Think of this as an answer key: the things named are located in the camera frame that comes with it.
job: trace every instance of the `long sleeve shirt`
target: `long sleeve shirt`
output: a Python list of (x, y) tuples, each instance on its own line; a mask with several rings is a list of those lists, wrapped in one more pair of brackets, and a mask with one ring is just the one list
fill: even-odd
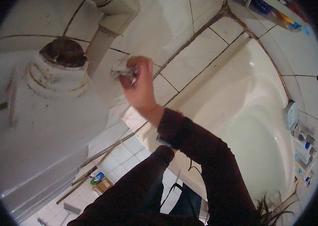
[[(165, 109), (158, 133), (171, 140), (182, 129), (184, 116)], [(194, 124), (180, 151), (202, 167), (210, 219), (209, 225), (249, 225), (255, 214), (233, 153), (211, 132)], [(125, 174), (113, 187), (88, 205), (68, 226), (76, 225), (203, 225), (193, 216), (137, 213), (149, 189), (174, 158), (174, 152), (160, 146), (147, 159)]]

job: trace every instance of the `hair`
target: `hair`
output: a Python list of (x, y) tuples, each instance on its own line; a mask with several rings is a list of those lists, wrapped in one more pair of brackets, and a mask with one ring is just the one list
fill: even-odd
[(261, 200), (257, 200), (258, 205), (257, 205), (257, 210), (256, 210), (256, 219), (258, 222), (258, 226), (275, 226), (277, 224), (277, 221), (279, 218), (285, 214), (289, 213), (291, 215), (295, 215), (294, 212), (292, 211), (287, 211), (286, 209), (295, 203), (296, 201), (290, 203), (287, 205), (283, 210), (278, 211), (277, 209), (270, 211), (267, 201), (265, 200), (265, 196)]

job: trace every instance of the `wristwatch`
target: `wristwatch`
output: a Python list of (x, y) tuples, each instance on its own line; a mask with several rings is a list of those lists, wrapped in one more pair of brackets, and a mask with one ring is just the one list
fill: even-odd
[(191, 135), (193, 132), (193, 121), (185, 117), (181, 125), (181, 129), (178, 131), (174, 138), (170, 140), (163, 138), (160, 134), (156, 137), (156, 140), (161, 144), (170, 147), (171, 149), (179, 150), (183, 145), (184, 138)]

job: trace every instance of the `black pants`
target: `black pants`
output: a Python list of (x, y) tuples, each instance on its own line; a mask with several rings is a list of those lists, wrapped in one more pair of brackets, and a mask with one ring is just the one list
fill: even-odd
[[(150, 191), (144, 201), (144, 204), (139, 209), (140, 213), (144, 213), (146, 211), (153, 211), (156, 213), (160, 213), (160, 205), (161, 205), (161, 197), (164, 190), (164, 185), (162, 184), (162, 176), (151, 188)], [(183, 183), (183, 192), (180, 194), (180, 197), (170, 211), (170, 215), (193, 215), (193, 212), (190, 208), (190, 204), (188, 203), (188, 199), (185, 196), (185, 193), (188, 195), (193, 207), (194, 211), (199, 218), (200, 207), (202, 204), (202, 197), (193, 192), (186, 184)]]

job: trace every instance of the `white bathtub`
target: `white bathtub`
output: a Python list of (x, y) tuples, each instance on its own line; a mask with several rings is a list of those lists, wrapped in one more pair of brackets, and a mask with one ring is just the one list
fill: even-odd
[[(256, 40), (243, 34), (167, 107), (179, 109), (228, 143), (255, 201), (277, 191), (286, 199), (292, 190), (294, 150), (282, 113), (287, 104), (269, 57)], [(150, 124), (137, 136), (151, 152), (160, 145)], [(188, 171), (189, 165), (189, 158), (178, 151), (168, 169), (176, 175), (181, 169), (180, 179), (206, 200), (204, 182), (195, 169)]]

